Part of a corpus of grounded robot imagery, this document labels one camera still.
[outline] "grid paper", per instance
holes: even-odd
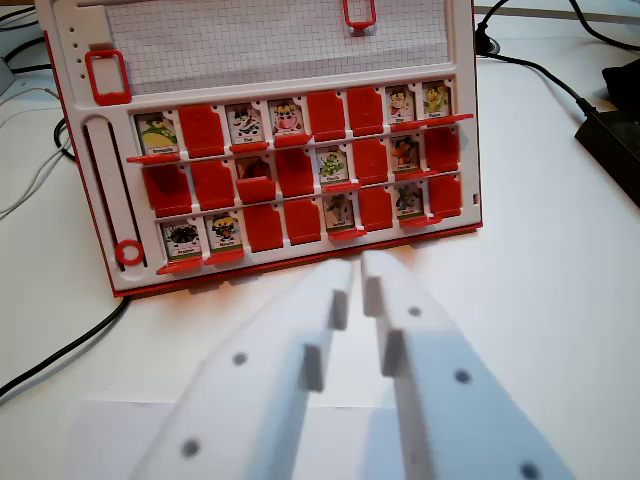
[[[449,61],[445,0],[376,0],[364,35],[342,0],[152,0],[107,5],[132,93],[252,84]],[[353,21],[369,0],[350,0]]]

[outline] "cartoon character picture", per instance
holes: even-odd
[[[392,88],[387,93],[389,125],[413,121],[413,93],[406,87]]]
[[[355,227],[353,204],[344,193],[325,197],[323,202],[327,232]]]
[[[393,158],[394,171],[406,172],[417,170],[420,167],[418,160],[418,142],[410,136],[392,138],[391,157]]]
[[[292,99],[269,102],[269,114],[274,135],[304,132],[300,107]]]
[[[267,177],[271,179],[269,164],[260,157],[236,159],[236,170],[238,171],[238,180],[257,177]]]
[[[424,84],[424,113],[428,118],[446,117],[449,111],[449,88],[444,82]]]
[[[347,154],[338,147],[319,148],[316,150],[316,158],[321,184],[344,182],[349,178]]]
[[[238,221],[228,213],[205,218],[212,251],[226,251],[242,248]]]
[[[415,183],[395,187],[398,218],[422,215],[422,189]]]
[[[232,143],[242,144],[264,140],[260,112],[251,104],[245,103],[228,107],[227,119]]]
[[[162,238],[169,260],[196,257],[201,255],[198,229],[186,220],[164,223]]]
[[[145,155],[173,153],[179,150],[173,122],[162,113],[145,113],[135,116],[138,137]]]

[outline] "white plastic arm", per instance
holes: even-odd
[[[308,392],[324,387],[350,285],[350,263],[325,262],[217,348],[132,478],[291,478]]]
[[[365,252],[362,281],[382,373],[394,379],[407,479],[573,478],[411,272]]]

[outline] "guess who game board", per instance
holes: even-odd
[[[471,1],[36,6],[115,295],[481,225]]]

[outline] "red ring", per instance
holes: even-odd
[[[138,250],[138,256],[131,260],[124,256],[125,247],[135,247]],[[123,265],[137,265],[144,257],[144,248],[142,244],[136,240],[123,240],[116,246],[116,259]]]

